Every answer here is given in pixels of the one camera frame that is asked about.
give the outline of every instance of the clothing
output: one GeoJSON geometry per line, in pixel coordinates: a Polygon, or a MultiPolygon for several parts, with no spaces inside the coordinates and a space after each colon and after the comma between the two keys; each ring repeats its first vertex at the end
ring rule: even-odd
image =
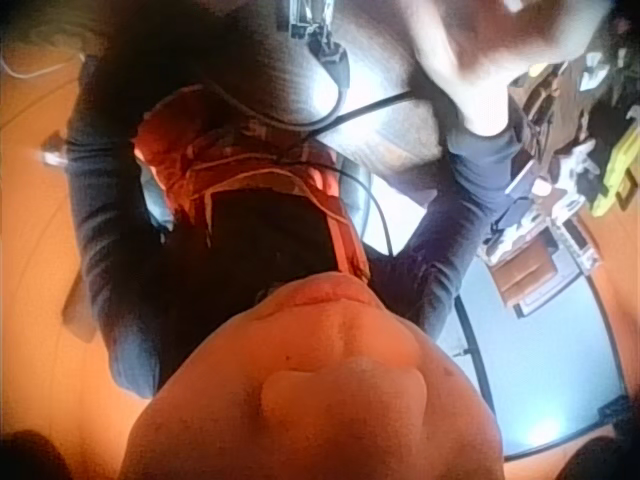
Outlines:
{"type": "MultiPolygon", "coordinates": [[[[100,67],[84,78],[68,138],[83,272],[114,379],[150,397],[225,321],[279,285],[337,270],[336,257],[324,212],[308,198],[268,189],[217,192],[208,242],[185,216],[164,238],[145,206],[132,139],[142,113],[177,85],[123,97],[123,80],[100,67]]],[[[491,220],[508,206],[504,190],[523,128],[514,111],[496,137],[453,132],[450,188],[394,258],[367,250],[370,287],[430,335],[442,329],[491,220]]]]}

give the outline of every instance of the hand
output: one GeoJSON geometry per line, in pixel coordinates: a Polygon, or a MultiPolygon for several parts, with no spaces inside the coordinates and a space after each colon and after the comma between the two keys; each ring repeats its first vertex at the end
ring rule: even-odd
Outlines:
{"type": "Polygon", "coordinates": [[[581,55],[606,0],[539,0],[512,13],[502,0],[399,0],[416,56],[472,132],[508,123],[508,85],[537,63],[581,55]]]}

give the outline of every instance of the person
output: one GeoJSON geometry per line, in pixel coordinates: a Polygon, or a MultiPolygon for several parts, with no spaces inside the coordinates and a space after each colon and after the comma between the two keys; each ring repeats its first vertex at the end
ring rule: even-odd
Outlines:
{"type": "Polygon", "coordinates": [[[355,235],[326,147],[280,159],[280,133],[199,86],[143,119],[169,87],[124,41],[129,63],[113,47],[85,68],[67,146],[83,272],[116,383],[152,398],[122,478],[503,477],[495,418],[428,334],[508,208],[526,124],[507,85],[524,62],[470,75],[438,7],[400,4],[460,122],[453,180],[394,257],[355,235]],[[150,219],[134,152],[171,231],[150,219]]]}

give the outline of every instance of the skin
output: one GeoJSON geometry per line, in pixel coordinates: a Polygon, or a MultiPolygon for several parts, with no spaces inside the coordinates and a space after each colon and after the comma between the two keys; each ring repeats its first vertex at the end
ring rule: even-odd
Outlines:
{"type": "Polygon", "coordinates": [[[361,281],[288,284],[212,334],[138,419],[122,478],[503,478],[458,367],[361,281]]]}

